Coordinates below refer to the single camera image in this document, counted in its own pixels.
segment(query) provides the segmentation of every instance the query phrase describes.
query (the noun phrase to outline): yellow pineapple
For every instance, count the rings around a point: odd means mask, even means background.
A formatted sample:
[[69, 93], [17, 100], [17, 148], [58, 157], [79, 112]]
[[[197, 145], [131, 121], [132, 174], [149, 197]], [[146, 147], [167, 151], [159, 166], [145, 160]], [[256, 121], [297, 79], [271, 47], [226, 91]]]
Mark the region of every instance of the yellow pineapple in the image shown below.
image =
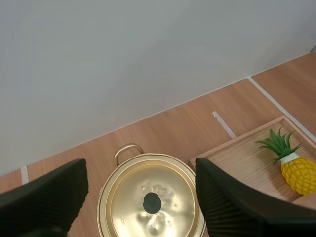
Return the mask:
[[300, 145], [291, 148], [292, 133], [281, 136], [281, 128], [277, 134], [271, 129], [270, 138], [257, 142], [264, 144], [262, 147], [268, 148], [278, 155], [274, 164], [278, 160], [281, 161], [282, 175], [291, 188], [299, 194], [308, 195], [316, 192], [316, 164], [295, 153]]

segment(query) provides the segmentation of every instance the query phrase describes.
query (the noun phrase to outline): metal pot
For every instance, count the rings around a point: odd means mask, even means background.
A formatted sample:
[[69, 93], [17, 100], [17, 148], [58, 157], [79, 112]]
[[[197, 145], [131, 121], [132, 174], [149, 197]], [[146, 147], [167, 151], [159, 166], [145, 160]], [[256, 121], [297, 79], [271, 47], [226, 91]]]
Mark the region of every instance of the metal pot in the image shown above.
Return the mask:
[[[118, 156], [141, 154], [119, 165]], [[114, 156], [118, 166], [99, 196], [101, 237], [200, 237], [205, 221], [195, 191], [195, 174], [175, 157], [144, 153], [128, 144]]]

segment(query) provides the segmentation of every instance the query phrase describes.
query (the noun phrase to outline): pineapple leaves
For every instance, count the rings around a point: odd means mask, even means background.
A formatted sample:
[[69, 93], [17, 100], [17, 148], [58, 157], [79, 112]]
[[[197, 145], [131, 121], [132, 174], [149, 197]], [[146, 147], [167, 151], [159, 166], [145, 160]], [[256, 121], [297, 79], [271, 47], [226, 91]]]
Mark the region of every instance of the pineapple leaves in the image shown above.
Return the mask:
[[278, 137], [276, 136], [275, 132], [273, 132], [272, 129], [270, 129], [270, 138], [272, 139], [274, 144], [278, 144]]
[[299, 148], [300, 148], [300, 146], [301, 146], [301, 144], [300, 144], [300, 145], [298, 145], [297, 147], [293, 148], [293, 149], [291, 150], [291, 153], [293, 153], [293, 152], [295, 152], [297, 149], [299, 149]]
[[291, 146], [290, 146], [290, 138], [291, 138], [291, 135], [292, 135], [293, 132], [290, 132], [290, 133], [288, 134], [288, 136], [286, 137], [286, 145], [287, 145], [288, 147], [291, 147]]
[[285, 136], [286, 134], [284, 134], [283, 136], [281, 136], [281, 141], [280, 141], [280, 144], [281, 144], [281, 147], [282, 147], [282, 150], [285, 150], [286, 149], [286, 142], [285, 142]]
[[267, 139], [257, 141], [257, 143], [264, 144], [265, 145], [264, 147], [269, 148], [270, 150], [274, 151], [279, 156], [282, 154], [282, 151], [279, 148], [277, 148], [272, 142], [267, 141]]
[[278, 160], [281, 160], [283, 157], [295, 152], [298, 148], [300, 148], [300, 145], [298, 145], [297, 147], [291, 149], [290, 138], [293, 132], [281, 135], [281, 129], [282, 128], [280, 128], [277, 133], [274, 133], [273, 130], [270, 129], [269, 138], [257, 141], [257, 143], [261, 143], [264, 145], [261, 146], [261, 148], [268, 148], [278, 155], [278, 158], [276, 158], [275, 163]]
[[273, 162], [273, 165], [275, 165], [279, 160], [280, 160], [279, 158], [275, 158], [274, 162]]

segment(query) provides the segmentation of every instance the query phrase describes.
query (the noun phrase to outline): white wall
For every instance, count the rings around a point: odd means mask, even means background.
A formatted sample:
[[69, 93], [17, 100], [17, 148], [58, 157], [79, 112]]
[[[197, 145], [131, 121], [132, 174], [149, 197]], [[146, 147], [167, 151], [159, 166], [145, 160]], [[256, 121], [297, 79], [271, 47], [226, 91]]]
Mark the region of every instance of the white wall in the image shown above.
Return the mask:
[[0, 173], [309, 52], [315, 11], [315, 0], [0, 1]]

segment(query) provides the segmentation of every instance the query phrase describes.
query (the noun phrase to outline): black lid knob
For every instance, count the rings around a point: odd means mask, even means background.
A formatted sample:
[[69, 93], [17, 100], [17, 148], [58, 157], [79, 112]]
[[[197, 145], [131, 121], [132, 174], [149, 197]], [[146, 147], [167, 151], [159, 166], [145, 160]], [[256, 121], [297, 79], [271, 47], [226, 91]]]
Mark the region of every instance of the black lid knob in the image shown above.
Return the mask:
[[155, 193], [147, 193], [144, 197], [144, 210], [149, 214], [156, 214], [161, 209], [161, 200]]

